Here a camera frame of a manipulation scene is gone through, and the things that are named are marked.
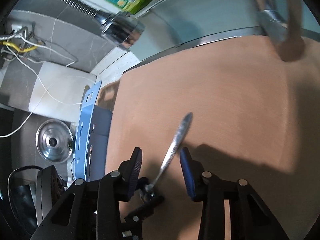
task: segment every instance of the flexible metal hose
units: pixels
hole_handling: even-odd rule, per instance
[[[10,39],[16,37],[18,34],[22,33],[25,30],[28,31],[28,27],[23,27],[20,30],[18,30],[15,33],[10,34],[10,35],[0,35],[0,41],[10,40]]]
[[[71,6],[72,8],[83,13],[84,15],[89,16],[90,18],[94,18],[95,15],[98,13],[97,10],[91,8],[90,6],[86,5],[85,3],[79,0],[60,0],[60,1],[63,1],[68,6]]]

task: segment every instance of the faucet head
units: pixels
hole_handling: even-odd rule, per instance
[[[140,38],[145,27],[130,13],[119,12],[111,14],[100,28],[103,38],[122,49],[128,49]]]

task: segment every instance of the white cutting board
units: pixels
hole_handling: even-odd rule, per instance
[[[92,82],[76,76],[88,78],[92,80]],[[50,94],[59,101],[68,104],[80,103],[85,86],[88,85],[92,87],[97,78],[95,75],[51,62],[44,62],[42,64],[39,77],[46,88],[55,82],[49,88]],[[30,112],[35,109],[44,92],[44,87],[41,85],[39,79],[37,79],[29,103]],[[59,103],[46,93],[34,110],[34,113],[67,122],[78,123],[80,105],[65,105]]]

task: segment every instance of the metal rim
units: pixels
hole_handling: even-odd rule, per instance
[[[60,121],[60,120],[58,120],[58,119],[49,119],[49,120],[43,122],[43,123],[39,126],[39,128],[38,128],[38,130],[37,130],[37,132],[36,132],[36,147],[37,147],[38,153],[40,154],[40,156],[41,156],[42,158],[44,158],[46,161],[48,161],[48,162],[50,162],[50,163],[54,163],[54,164],[64,163],[64,162],[66,162],[66,161],[70,158],[70,156],[72,155],[72,153],[73,153],[73,150],[72,150],[72,149],[70,149],[67,158],[66,158],[65,160],[63,160],[63,161],[60,161],[60,162],[53,162],[53,161],[49,160],[48,158],[44,157],[44,156],[41,154],[41,152],[40,152],[40,148],[39,148],[39,144],[38,144],[37,138],[38,138],[38,136],[39,136],[39,132],[41,131],[42,127],[44,127],[44,126],[45,126],[47,123],[49,123],[49,122],[58,122],[58,123],[62,124],[65,128],[67,128],[67,130],[68,130],[68,132],[69,132],[69,134],[70,134],[71,140],[73,141],[73,135],[72,135],[72,133],[71,133],[71,131],[70,131],[70,128],[69,128],[64,122],[62,122],[62,121]]]

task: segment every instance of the black robotic claw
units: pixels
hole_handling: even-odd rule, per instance
[[[120,221],[119,201],[128,202],[137,188],[142,151],[135,148],[101,180],[77,179],[53,206],[31,240],[122,240],[142,239],[142,221],[153,214],[162,196],[144,204]]]
[[[231,240],[289,240],[245,179],[231,182],[204,171],[187,148],[180,152],[180,163],[188,195],[194,202],[204,202],[198,240],[225,239],[224,200],[230,204]]]

